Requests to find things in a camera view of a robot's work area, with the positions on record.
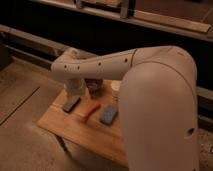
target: dark background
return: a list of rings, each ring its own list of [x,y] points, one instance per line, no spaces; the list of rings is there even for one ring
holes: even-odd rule
[[[43,5],[1,0],[0,24],[88,52],[112,52],[158,45],[177,45],[193,56],[198,85],[213,90],[213,43]]]

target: gray object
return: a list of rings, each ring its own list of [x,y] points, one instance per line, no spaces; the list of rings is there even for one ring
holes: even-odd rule
[[[71,112],[71,110],[80,102],[80,96],[72,96],[63,106],[63,111],[66,113]]]
[[[139,48],[86,60],[62,55],[51,69],[63,82],[122,80],[119,113],[130,171],[199,171],[197,70],[185,50]]]
[[[114,106],[107,106],[101,114],[100,122],[105,125],[111,125],[118,114],[118,109]]]

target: red object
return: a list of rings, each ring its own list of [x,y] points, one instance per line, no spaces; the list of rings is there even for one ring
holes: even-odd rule
[[[89,119],[89,117],[97,110],[101,107],[101,104],[98,102],[94,102],[84,113],[84,118],[83,121],[87,122],[87,120]]]

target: shelving unit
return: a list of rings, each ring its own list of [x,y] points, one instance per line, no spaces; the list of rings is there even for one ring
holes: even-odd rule
[[[200,39],[208,42],[213,42],[213,37],[209,36],[208,31],[212,32],[212,28],[210,24],[200,23],[200,22],[193,22],[189,20],[184,19],[178,19],[178,18],[172,18],[168,16],[161,16],[158,15],[157,17],[161,18],[166,17],[165,19],[173,19],[175,21],[175,24],[180,23],[187,23],[187,24],[181,24],[183,27],[187,26],[186,28],[181,28],[177,26],[173,26],[172,24],[169,25],[168,23],[158,23],[153,20],[150,21],[150,19],[153,18],[152,13],[145,13],[141,12],[144,19],[138,19],[133,16],[129,16],[128,18],[121,18],[121,15],[117,12],[112,11],[106,11],[98,8],[92,8],[85,6],[82,9],[76,8],[76,5],[72,0],[31,0],[33,2],[42,3],[46,5],[52,5],[59,8],[64,8],[71,11],[81,12],[85,14],[95,15],[115,21],[125,22],[129,24],[139,25],[146,28],[156,29],[164,32],[179,34],[186,37],[191,37],[195,39]]]

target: shelf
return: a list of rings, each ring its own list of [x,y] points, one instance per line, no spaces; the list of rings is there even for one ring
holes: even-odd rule
[[[135,17],[129,17],[127,19],[122,19],[122,18],[120,18],[119,13],[106,11],[106,10],[102,10],[102,9],[97,9],[97,8],[84,7],[82,9],[77,9],[76,5],[74,4],[74,2],[72,0],[31,0],[31,1],[41,3],[41,4],[46,4],[46,5],[52,5],[55,7],[64,8],[67,10],[72,10],[72,11],[81,12],[81,13],[85,13],[85,14],[90,14],[90,15],[94,15],[94,16],[99,16],[99,17],[103,17],[103,18],[107,18],[107,19],[111,19],[111,20],[115,20],[115,21],[134,24],[134,25],[138,25],[138,26],[142,26],[142,27],[146,27],[146,28],[156,29],[156,30],[160,30],[160,31],[164,31],[164,32],[174,33],[174,34],[179,34],[179,35],[183,35],[183,36],[187,36],[187,37],[191,37],[191,38],[195,38],[195,39],[200,39],[200,40],[204,40],[204,41],[208,41],[208,42],[213,42],[213,37],[208,36],[207,33],[199,32],[199,31],[196,31],[193,29],[192,30],[183,29],[183,28],[174,27],[171,25],[164,25],[164,24],[160,24],[160,23],[156,23],[156,22],[150,22],[146,19],[143,19],[143,20],[137,19]],[[203,23],[199,23],[199,22],[191,22],[191,23],[196,26],[199,24],[203,25],[205,27],[205,29],[208,27],[208,24],[203,24]]]

